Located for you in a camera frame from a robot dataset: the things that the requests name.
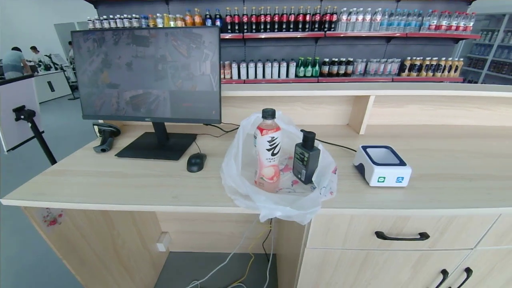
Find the plastic bag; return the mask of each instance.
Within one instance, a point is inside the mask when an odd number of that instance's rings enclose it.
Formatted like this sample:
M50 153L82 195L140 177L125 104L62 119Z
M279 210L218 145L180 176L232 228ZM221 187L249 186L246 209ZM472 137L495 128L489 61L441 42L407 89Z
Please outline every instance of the plastic bag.
M277 112L275 121L282 131L280 188L277 193L259 189L254 185L258 167L254 131L261 121L261 113L255 113L240 123L222 162L222 184L238 206L260 211L261 222L277 217L305 225L320 210L323 200L336 195L336 163L322 144L316 141L315 145L321 153L313 184L304 185L297 180L292 174L293 150L295 144L302 141L302 132L290 118Z

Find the computer mouse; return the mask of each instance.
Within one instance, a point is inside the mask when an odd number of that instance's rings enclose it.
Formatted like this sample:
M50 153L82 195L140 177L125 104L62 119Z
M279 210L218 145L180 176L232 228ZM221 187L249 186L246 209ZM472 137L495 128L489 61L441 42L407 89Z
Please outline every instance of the computer mouse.
M187 171L191 173L196 173L204 168L204 163L206 162L206 154L204 153L196 153L192 154L188 157L187 161Z

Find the black handle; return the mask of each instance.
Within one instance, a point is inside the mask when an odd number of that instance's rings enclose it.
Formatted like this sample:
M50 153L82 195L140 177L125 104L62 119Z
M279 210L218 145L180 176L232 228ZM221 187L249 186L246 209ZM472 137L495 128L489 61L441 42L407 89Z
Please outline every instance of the black handle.
M389 240L389 241L425 241L430 238L430 235L427 232L418 233L418 238L396 238L389 237L382 231L375 231L375 236L380 240Z
M439 284L437 284L436 288L439 288L441 287L441 285L443 285L443 283L448 279L448 270L446 269L443 269L441 270L441 275L443 276L443 279L441 279L441 282L439 282Z
M471 276L473 276L473 269L471 269L469 267L466 267L466 269L464 269L464 272L466 272L466 278L464 279L464 281L462 283L460 283L459 286L457 286L457 288L461 288L464 284L466 284L466 282L471 278Z

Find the surveillance footage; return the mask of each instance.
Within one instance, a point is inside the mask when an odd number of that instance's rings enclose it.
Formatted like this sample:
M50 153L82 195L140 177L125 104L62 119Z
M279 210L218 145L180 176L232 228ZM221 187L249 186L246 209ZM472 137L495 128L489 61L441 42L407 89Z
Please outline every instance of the surveillance footage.
M220 119L215 28L75 31L72 40L84 118Z

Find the floor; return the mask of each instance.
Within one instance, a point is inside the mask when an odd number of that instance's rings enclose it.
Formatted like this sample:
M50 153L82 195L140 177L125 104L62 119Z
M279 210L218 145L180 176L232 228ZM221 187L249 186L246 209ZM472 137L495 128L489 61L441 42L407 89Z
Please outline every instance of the floor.
M81 119L79 100L68 96L41 104L42 129L57 161L96 138L92 121ZM50 166L36 141L9 153L0 153L0 196L4 197ZM64 263L18 207L0 204L0 287L2 288L81 288ZM187 287L204 278L222 263L224 253L170 254L156 288ZM250 260L248 254L235 254L230 262L202 283L204 288L225 288L242 277ZM247 279L247 288L262 288L266 281L267 259L256 254ZM277 287L273 261L267 288Z

